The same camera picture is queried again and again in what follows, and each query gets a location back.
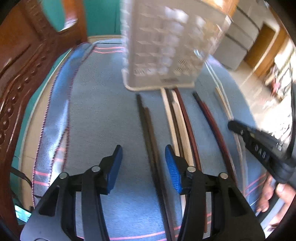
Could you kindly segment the pale bamboo chopstick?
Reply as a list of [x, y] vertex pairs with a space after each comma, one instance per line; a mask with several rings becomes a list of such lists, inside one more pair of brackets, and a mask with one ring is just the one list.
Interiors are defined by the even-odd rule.
[[[227, 119], [229, 121], [232, 121], [234, 119], [232, 111], [228, 104], [228, 99], [225, 98], [224, 93], [221, 91], [220, 87], [215, 88], [215, 94], [220, 101], [220, 104], [222, 108], [224, 109], [224, 112], [226, 113]], [[236, 133], [233, 133], [233, 137], [236, 143], [237, 152], [239, 155], [239, 163], [240, 163], [240, 169], [241, 169], [241, 177], [242, 177], [242, 193], [245, 196], [246, 195], [246, 169], [245, 169], [245, 153], [243, 150], [243, 147], [240, 142], [240, 138]]]

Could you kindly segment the light wooden chopstick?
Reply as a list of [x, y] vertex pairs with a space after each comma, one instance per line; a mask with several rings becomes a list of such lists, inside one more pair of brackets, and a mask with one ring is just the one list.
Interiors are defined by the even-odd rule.
[[171, 91], [171, 94], [172, 94], [172, 98], [173, 98], [173, 108], [175, 111], [178, 129], [179, 129], [179, 133], [180, 133], [180, 137], [181, 137], [184, 158], [186, 159], [189, 166], [195, 166], [194, 158], [193, 158], [193, 154], [192, 154], [192, 150], [191, 150], [191, 145], [190, 145], [190, 141], [189, 141], [189, 136], [187, 133], [186, 124], [184, 121], [182, 110], [181, 110], [181, 107], [180, 107], [180, 104], [179, 104], [179, 101], [177, 98], [177, 94], [175, 93], [174, 90]]

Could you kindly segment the red and black chopstick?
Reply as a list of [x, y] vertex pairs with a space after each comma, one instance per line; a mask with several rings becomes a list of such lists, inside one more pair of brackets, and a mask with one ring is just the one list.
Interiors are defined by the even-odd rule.
[[215, 121], [215, 118], [212, 116], [212, 114], [211, 114], [208, 106], [205, 104], [205, 102], [201, 100], [198, 93], [196, 91], [193, 91], [192, 95], [193, 95], [194, 99], [196, 100], [198, 106], [200, 107], [204, 117], [206, 118], [207, 123], [210, 126], [210, 129], [216, 139], [217, 145], [219, 147], [220, 153], [222, 155], [222, 158], [223, 158], [223, 161], [224, 161], [224, 164], [226, 166], [229, 176], [232, 178], [232, 180], [235, 182], [235, 184], [238, 184], [233, 160], [232, 160], [229, 150], [226, 146], [226, 143], [224, 141], [222, 133], [219, 130], [217, 122]]

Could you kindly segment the dark brown chopstick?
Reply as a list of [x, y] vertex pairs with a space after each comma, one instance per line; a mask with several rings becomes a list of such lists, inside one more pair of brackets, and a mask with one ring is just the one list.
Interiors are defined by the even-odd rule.
[[149, 164], [152, 172], [154, 187], [157, 192], [159, 207], [161, 210], [166, 240], [176, 240], [173, 220], [170, 211], [168, 194], [165, 186], [159, 149], [154, 134], [154, 127], [148, 108], [144, 108], [145, 129], [147, 132], [147, 151], [149, 153]]

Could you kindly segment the cream white chopstick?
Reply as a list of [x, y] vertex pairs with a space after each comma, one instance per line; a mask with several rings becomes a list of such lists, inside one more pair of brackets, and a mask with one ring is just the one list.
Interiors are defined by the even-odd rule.
[[180, 135], [180, 131], [177, 123], [177, 117], [173, 107], [172, 93], [167, 88], [161, 88], [161, 94], [162, 94], [163, 103], [166, 110], [166, 117], [168, 120], [169, 129], [171, 133], [171, 141], [173, 143], [173, 149], [177, 156], [182, 157], [184, 155], [184, 151], [183, 151], [181, 135]]

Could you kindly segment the dark red chopstick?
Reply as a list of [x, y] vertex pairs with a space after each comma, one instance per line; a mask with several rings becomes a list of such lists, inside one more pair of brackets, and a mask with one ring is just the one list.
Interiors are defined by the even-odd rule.
[[181, 97], [180, 91], [178, 90], [177, 87], [174, 88], [174, 92], [177, 95], [177, 99], [181, 108], [181, 112], [184, 118], [184, 122], [185, 122], [185, 126], [186, 126], [186, 130], [188, 133], [188, 137], [189, 137], [189, 142], [190, 142], [190, 146], [191, 146], [191, 150], [192, 150], [192, 154], [193, 154], [193, 158], [194, 158], [194, 164], [195, 167], [201, 171], [201, 162], [200, 162], [200, 157], [199, 157], [199, 152], [198, 152], [198, 148], [197, 148], [197, 143], [193, 134], [193, 130], [192, 130], [192, 126], [190, 123], [190, 119], [189, 116], [187, 114], [183, 99]]

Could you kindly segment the blue towel with pink stripes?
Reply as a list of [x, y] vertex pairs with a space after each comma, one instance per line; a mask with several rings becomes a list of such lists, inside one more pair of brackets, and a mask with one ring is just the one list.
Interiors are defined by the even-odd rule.
[[[51, 92], [46, 120], [37, 152], [32, 190], [34, 206], [60, 172], [84, 173], [99, 164], [121, 145], [123, 160], [115, 187], [102, 195], [102, 207], [110, 240], [166, 240], [156, 189], [138, 114], [136, 93], [122, 80], [121, 40], [90, 46], [80, 45], [63, 65]], [[215, 95], [221, 82], [235, 119], [255, 126], [249, 106], [229, 72], [209, 57], [195, 88], [213, 114], [236, 166], [239, 189], [242, 175], [233, 134]], [[193, 89], [179, 89], [188, 113], [202, 170], [210, 175], [226, 171], [216, 140], [198, 104]], [[165, 106], [160, 90], [141, 92], [150, 110], [158, 144], [173, 226], [178, 234], [182, 222], [180, 197], [171, 184], [165, 163], [165, 146], [172, 144]], [[252, 210], [264, 182], [263, 167], [245, 152], [247, 162], [246, 200]]]

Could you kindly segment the grey drawer cabinet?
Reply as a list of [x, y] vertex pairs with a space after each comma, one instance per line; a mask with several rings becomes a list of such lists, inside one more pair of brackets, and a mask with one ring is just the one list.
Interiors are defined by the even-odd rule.
[[225, 68], [235, 71], [253, 45], [267, 34], [273, 40], [276, 28], [273, 16], [265, 1], [239, 1], [231, 25], [221, 40], [213, 57]]

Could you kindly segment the white plastic utensil basket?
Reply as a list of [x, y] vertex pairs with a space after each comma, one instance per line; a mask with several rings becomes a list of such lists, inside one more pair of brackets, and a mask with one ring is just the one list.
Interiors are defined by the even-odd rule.
[[121, 1], [125, 87], [193, 87], [235, 7], [235, 1]]

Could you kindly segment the carved wooden headboard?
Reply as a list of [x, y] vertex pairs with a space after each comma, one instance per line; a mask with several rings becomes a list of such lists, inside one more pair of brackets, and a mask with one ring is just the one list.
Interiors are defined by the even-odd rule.
[[57, 31], [38, 1], [1, 1], [1, 226], [21, 233], [10, 187], [10, 169], [26, 106], [68, 49], [87, 41], [83, 1], [63, 1]]

